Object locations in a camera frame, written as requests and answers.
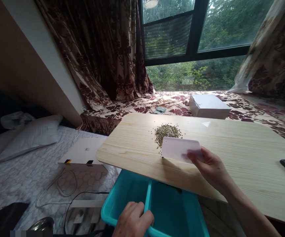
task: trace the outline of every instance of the white plastic scraper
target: white plastic scraper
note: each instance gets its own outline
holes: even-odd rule
[[[196,140],[164,137],[162,143],[162,156],[174,160],[180,160],[192,164],[187,158],[187,153],[195,154],[204,162],[201,146]]]

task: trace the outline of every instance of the seeds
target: seeds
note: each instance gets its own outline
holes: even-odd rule
[[[181,132],[176,128],[176,126],[171,126],[169,124],[159,126],[155,130],[156,143],[158,143],[159,147],[162,147],[164,137],[179,138],[181,136]]]

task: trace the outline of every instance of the power cord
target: power cord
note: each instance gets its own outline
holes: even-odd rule
[[[65,173],[68,173],[68,172],[72,173],[73,176],[74,176],[74,179],[75,179],[75,188],[74,188],[74,190],[73,190],[71,193],[65,194],[65,193],[63,193],[62,189],[60,188],[58,181],[59,181],[59,178],[60,178],[62,175],[64,175]],[[43,204],[43,205],[38,205],[38,202],[39,202],[39,200],[41,199],[41,197],[43,197],[43,195],[45,194],[45,192],[46,192],[55,182],[57,182],[57,183],[56,183],[56,184],[57,184],[57,189],[58,189],[60,195],[63,196],[63,197],[69,197],[69,196],[71,196],[71,195],[76,191],[76,189],[77,189],[77,180],[76,180],[75,174],[74,174],[72,171],[65,171],[65,172],[64,172],[64,170],[62,170],[62,172],[61,172],[61,174],[59,175],[59,177],[58,177],[57,179],[55,179],[55,180],[41,193],[41,195],[38,197],[38,199],[37,199],[37,201],[36,201],[36,208],[40,208],[40,207],[43,207],[43,206],[46,206],[46,205],[51,205],[51,204],[69,204],[69,202],[48,202],[48,203]]]
[[[80,128],[79,128],[79,133],[77,134],[77,136],[74,138],[74,140],[73,140],[73,145],[74,145],[74,143],[75,143],[75,141],[76,141],[76,139],[78,138],[78,136],[80,135],[80,129],[83,127],[83,120],[82,120],[82,124],[81,124],[81,126],[80,126]]]
[[[68,209],[67,209],[66,217],[64,218],[64,224],[63,224],[63,231],[64,231],[64,234],[67,234],[67,233],[66,233],[66,220],[67,220],[67,215],[68,215],[68,212],[69,212],[69,208],[70,208],[72,202],[74,201],[74,199],[76,199],[76,197],[79,196],[79,195],[82,194],[82,193],[109,194],[109,192],[81,192],[81,193],[79,193],[78,195],[76,195],[76,196],[72,199],[72,201],[70,202],[70,205],[69,205],[69,207],[68,207]]]

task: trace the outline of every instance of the human hand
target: human hand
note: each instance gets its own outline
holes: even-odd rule
[[[204,162],[201,162],[195,154],[188,153],[187,157],[198,168],[206,181],[226,196],[231,189],[237,187],[229,173],[227,172],[220,157],[201,146]]]
[[[112,237],[143,237],[155,218],[150,210],[143,213],[145,205],[128,202],[120,214]]]

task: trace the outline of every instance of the white pillow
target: white pillow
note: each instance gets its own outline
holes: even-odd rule
[[[62,118],[62,115],[52,115],[30,122],[0,154],[0,161],[58,142],[57,130]]]

